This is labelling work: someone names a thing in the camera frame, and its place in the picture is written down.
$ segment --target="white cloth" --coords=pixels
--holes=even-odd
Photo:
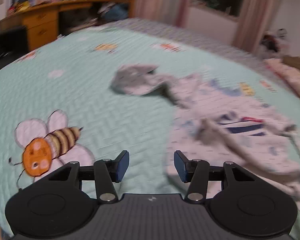
[[[203,83],[199,74],[180,79],[154,74],[156,68],[122,66],[111,86],[134,95],[166,86],[178,106],[167,145],[168,176],[187,189],[174,167],[174,152],[180,150],[190,160],[206,160],[213,166],[233,161],[300,199],[300,167],[287,154],[288,137],[296,127],[288,118],[273,106],[244,96],[240,88],[221,87],[215,79]],[[220,183],[209,182],[207,198],[220,190]]]

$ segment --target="bed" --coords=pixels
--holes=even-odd
[[[183,54],[152,48],[171,40],[181,44]],[[177,77],[198,72],[205,80],[218,78],[223,86],[246,82],[300,128],[300,99],[249,53],[140,19],[72,33],[0,71],[0,226],[5,232],[12,234],[4,216],[6,202],[18,187],[34,181],[31,174],[22,173],[22,165],[11,165],[21,162],[29,143],[26,136],[34,130],[46,136],[62,126],[82,128],[75,141],[90,156],[87,163],[128,150],[130,166],[117,185],[119,194],[183,193],[164,169],[174,106],[160,96],[120,95],[109,88],[121,65],[142,63],[158,65],[161,73]],[[269,83],[275,93],[260,81]],[[300,164],[292,145],[289,153]],[[94,196],[94,183],[84,182],[82,189]],[[300,240],[300,214],[291,235]]]

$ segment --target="bee embroidery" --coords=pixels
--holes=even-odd
[[[251,86],[249,86],[247,83],[239,83],[240,87],[241,87],[241,90],[242,90],[242,93],[248,97],[251,97],[251,96],[254,96],[255,95],[255,92],[254,90],[252,89]]]
[[[84,146],[77,144],[82,128],[68,127],[66,113],[53,112],[48,125],[40,119],[29,119],[18,124],[15,129],[16,143],[24,149],[23,171],[34,177],[34,181],[46,176],[69,161],[79,161],[81,166],[93,165],[93,154]]]
[[[179,45],[173,44],[173,43],[153,44],[151,46],[156,49],[163,49],[163,50],[169,50],[169,51],[174,51],[174,52],[183,51]]]
[[[115,53],[115,49],[118,47],[117,44],[100,44],[99,46],[95,47],[94,50],[98,51],[98,50],[107,50],[109,54],[111,53]]]
[[[259,82],[260,82],[260,84],[261,84],[263,87],[265,87],[265,88],[268,89],[269,91],[271,91],[271,92],[276,92],[276,90],[275,90],[271,85],[269,85],[266,81],[260,80]]]
[[[29,52],[27,55],[23,56],[22,58],[18,59],[17,62],[24,61],[25,59],[34,59],[36,56],[36,51],[33,50]]]

